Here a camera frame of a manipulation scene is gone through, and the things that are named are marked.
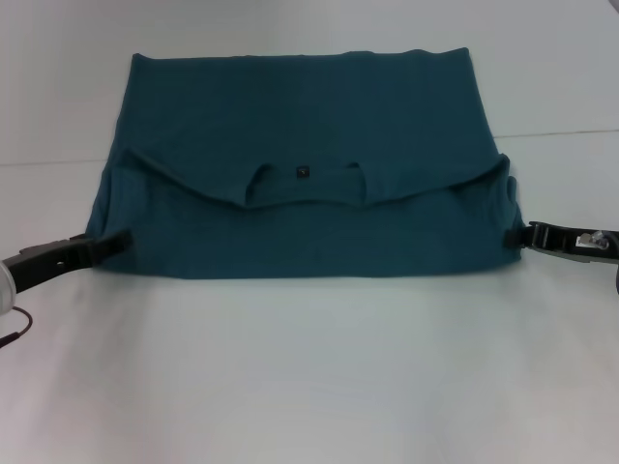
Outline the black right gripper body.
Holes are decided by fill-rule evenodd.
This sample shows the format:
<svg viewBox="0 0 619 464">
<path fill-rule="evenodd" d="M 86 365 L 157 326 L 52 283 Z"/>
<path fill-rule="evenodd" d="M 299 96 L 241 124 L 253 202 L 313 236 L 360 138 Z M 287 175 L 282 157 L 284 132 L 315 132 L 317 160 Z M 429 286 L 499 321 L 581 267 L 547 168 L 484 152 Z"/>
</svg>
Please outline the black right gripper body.
<svg viewBox="0 0 619 464">
<path fill-rule="evenodd" d="M 618 233 L 532 221 L 526 241 L 530 249 L 580 263 L 618 264 Z"/>
</svg>

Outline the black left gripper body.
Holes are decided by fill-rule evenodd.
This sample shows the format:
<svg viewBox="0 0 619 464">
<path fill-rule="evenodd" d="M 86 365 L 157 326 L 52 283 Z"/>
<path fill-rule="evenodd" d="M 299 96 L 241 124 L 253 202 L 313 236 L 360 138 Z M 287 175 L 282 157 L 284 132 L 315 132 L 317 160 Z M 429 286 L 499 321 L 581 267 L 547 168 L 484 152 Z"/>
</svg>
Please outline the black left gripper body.
<svg viewBox="0 0 619 464">
<path fill-rule="evenodd" d="M 22 249 L 8 259 L 8 271 L 16 293 L 64 274 L 91 268 L 91 245 L 85 238 L 71 238 Z"/>
</svg>

